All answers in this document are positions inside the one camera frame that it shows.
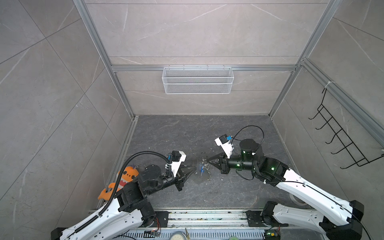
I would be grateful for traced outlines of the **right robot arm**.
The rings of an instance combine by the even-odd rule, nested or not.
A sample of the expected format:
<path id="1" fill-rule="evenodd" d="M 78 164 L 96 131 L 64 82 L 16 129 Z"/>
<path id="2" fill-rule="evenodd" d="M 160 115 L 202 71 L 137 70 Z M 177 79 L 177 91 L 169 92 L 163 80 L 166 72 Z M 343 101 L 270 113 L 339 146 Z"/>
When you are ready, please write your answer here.
<path id="1" fill-rule="evenodd" d="M 310 209 L 299 209 L 268 201 L 261 212 L 265 225 L 303 227 L 321 233 L 329 240 L 362 238 L 362 203 L 340 199 L 310 183 L 281 161 L 266 157 L 262 145 L 253 139 L 240 142 L 239 155 L 233 154 L 234 147 L 229 136 L 223 135 L 215 143 L 223 149 L 223 153 L 207 161 L 222 174 L 228 174 L 230 170 L 237 173 L 250 171 L 252 179 L 286 191 L 311 206 Z"/>

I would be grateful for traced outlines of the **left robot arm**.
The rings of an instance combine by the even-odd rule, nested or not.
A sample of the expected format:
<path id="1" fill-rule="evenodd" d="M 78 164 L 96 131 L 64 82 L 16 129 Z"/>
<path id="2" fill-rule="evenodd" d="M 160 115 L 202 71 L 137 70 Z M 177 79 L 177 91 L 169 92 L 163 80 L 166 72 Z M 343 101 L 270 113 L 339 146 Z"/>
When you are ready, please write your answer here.
<path id="1" fill-rule="evenodd" d="M 110 204 L 72 227 L 54 229 L 51 239 L 111 240 L 131 229 L 151 226 L 157 217 L 148 195 L 172 185 L 181 191 L 195 170 L 194 166 L 182 165 L 173 179 L 169 179 L 159 166 L 149 165 L 117 191 Z"/>

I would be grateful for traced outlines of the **orange plush shark toy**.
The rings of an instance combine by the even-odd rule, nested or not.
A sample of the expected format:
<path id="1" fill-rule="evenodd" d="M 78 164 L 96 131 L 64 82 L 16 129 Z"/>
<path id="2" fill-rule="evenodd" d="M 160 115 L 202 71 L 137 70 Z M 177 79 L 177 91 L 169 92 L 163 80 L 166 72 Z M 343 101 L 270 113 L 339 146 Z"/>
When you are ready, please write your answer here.
<path id="1" fill-rule="evenodd" d="M 138 175 L 139 171 L 137 168 L 131 166 L 126 167 L 119 181 L 117 191 L 121 190 L 127 183 L 131 182 Z M 112 195 L 115 185 L 116 183 L 110 183 L 107 188 L 103 189 L 98 196 L 98 200 L 108 201 Z"/>

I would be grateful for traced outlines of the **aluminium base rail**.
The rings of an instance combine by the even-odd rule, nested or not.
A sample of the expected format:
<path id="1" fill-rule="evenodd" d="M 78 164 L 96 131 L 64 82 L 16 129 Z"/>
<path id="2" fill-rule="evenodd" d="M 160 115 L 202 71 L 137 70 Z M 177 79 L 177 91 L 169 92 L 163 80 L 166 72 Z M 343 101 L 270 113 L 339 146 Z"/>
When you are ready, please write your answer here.
<path id="1" fill-rule="evenodd" d="M 141 213 L 125 214 L 106 227 L 82 230 L 67 240 L 325 240 L 326 236 L 296 225 L 271 227 L 260 210 L 158 211 L 145 227 Z"/>

